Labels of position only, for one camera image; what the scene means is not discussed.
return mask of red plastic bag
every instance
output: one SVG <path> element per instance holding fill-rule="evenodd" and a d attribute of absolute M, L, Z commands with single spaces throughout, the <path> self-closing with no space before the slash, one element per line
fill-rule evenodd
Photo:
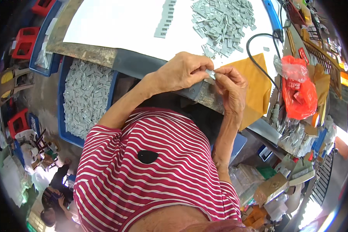
<path fill-rule="evenodd" d="M 306 63 L 302 59 L 285 56 L 281 59 L 282 72 L 282 96 L 286 105 L 289 118 L 298 120 L 313 115 L 317 109 L 317 92 L 315 85 L 311 82 Z M 289 79 L 300 82 L 298 90 L 289 88 Z"/>

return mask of red striped shirt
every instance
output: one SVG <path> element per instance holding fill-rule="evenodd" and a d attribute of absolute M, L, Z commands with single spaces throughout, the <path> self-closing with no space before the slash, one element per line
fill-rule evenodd
<path fill-rule="evenodd" d="M 137 153 L 158 158 L 144 164 Z M 209 141 L 192 120 L 159 108 L 136 109 L 121 129 L 94 126 L 77 169 L 74 199 L 86 231 L 127 231 L 170 205 L 197 207 L 209 220 L 241 220 L 238 196 L 219 181 Z"/>

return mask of man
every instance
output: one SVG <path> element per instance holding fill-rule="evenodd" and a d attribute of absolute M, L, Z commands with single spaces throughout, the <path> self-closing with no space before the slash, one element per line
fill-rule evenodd
<path fill-rule="evenodd" d="M 58 168 L 49 187 L 43 192 L 41 200 L 44 210 L 40 217 L 46 226 L 51 227 L 56 222 L 62 224 L 72 218 L 67 206 L 73 201 L 73 192 L 63 185 L 63 178 L 66 176 L 71 163 L 69 158 L 65 159 L 64 165 Z"/>
<path fill-rule="evenodd" d="M 153 95 L 208 78 L 211 59 L 186 52 L 147 74 L 103 115 L 86 138 L 74 199 L 85 231 L 250 231 L 228 174 L 245 108 L 246 80 L 216 69 L 224 118 L 209 140 L 189 118 L 137 108 Z"/>

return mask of hair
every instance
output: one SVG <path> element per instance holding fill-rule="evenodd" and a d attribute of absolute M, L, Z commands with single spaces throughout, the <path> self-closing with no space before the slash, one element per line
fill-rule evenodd
<path fill-rule="evenodd" d="M 40 218 L 41 218 L 41 220 L 44 222 L 44 224 L 46 225 L 46 226 L 48 226 L 48 227 L 52 227 L 52 226 L 54 226 L 54 224 L 55 224 L 55 222 L 52 222 L 51 220 L 49 220 L 48 218 L 47 218 L 47 215 L 46 215 L 46 212 L 47 212 L 48 210 L 43 210 L 43 211 L 41 211 L 41 213 L 40 213 Z"/>

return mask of soldering iron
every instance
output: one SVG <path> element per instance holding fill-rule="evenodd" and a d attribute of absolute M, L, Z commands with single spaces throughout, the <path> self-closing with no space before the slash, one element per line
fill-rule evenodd
<path fill-rule="evenodd" d="M 267 9 L 267 13 L 269 15 L 270 22 L 272 24 L 273 35 L 277 35 L 278 39 L 283 43 L 283 29 L 282 25 L 278 19 L 278 15 L 274 10 L 273 4 L 270 0 L 262 0 L 265 8 Z"/>

